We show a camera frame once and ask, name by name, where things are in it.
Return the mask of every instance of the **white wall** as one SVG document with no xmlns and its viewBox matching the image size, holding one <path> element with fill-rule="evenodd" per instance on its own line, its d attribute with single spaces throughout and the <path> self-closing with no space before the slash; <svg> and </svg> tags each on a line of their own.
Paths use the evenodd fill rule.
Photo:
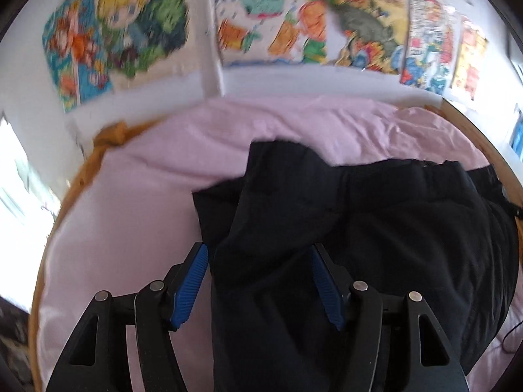
<svg viewBox="0 0 523 392">
<path fill-rule="evenodd" d="M 118 120 L 140 122 L 189 107 L 217 94 L 266 96 L 344 94 L 370 97 L 397 106 L 439 104 L 440 97 L 399 84 L 397 75 L 334 66 L 253 66 L 221 69 L 216 63 L 211 0 L 188 0 L 201 50 L 201 72 L 165 78 L 142 88 L 108 93 L 64 115 L 48 73 L 41 45 L 46 20 L 62 0 L 30 0 L 0 43 L 0 110 L 19 136 L 30 162 L 59 195 L 82 162 L 75 137 L 88 150 L 91 138 Z M 490 44 L 473 106 L 484 116 L 490 136 L 506 135 L 506 120 L 523 101 L 519 79 L 506 57 L 505 27 L 487 0 L 445 0 L 483 28 Z M 343 38 L 329 30 L 329 57 Z M 452 90 L 446 97 L 455 100 Z"/>
<path fill-rule="evenodd" d="M 30 0 L 0 42 L 0 112 L 42 180 L 62 196 L 82 154 L 65 127 L 42 49 L 49 9 L 59 2 Z"/>
</svg>

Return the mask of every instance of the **pink bedsheet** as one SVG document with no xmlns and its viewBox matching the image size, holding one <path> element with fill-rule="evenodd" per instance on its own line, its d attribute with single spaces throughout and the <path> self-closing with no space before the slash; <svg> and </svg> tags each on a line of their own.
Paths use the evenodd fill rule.
<svg viewBox="0 0 523 392">
<path fill-rule="evenodd" d="M 62 223 L 49 247 L 39 308 L 38 358 L 44 385 L 92 296 L 137 292 L 184 260 L 200 239 L 191 192 L 242 175 L 249 144 L 285 138 L 333 165 L 415 158 L 487 165 L 483 154 L 442 118 L 347 97 L 214 99 L 177 113 L 123 148 Z M 191 391 L 213 389 L 207 274 L 191 318 L 172 336 Z M 143 390 L 132 328 L 133 386 Z"/>
</svg>

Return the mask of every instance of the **black fabric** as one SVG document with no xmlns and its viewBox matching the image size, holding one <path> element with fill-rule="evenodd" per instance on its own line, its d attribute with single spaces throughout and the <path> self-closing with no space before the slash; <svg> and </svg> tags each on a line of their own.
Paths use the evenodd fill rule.
<svg viewBox="0 0 523 392">
<path fill-rule="evenodd" d="M 315 242 L 381 293 L 422 293 L 465 373 L 514 294 L 517 229 L 492 167 L 331 167 L 300 144 L 254 142 L 245 175 L 194 204 L 210 249 L 216 391 L 328 390 L 343 344 L 312 279 Z"/>
</svg>

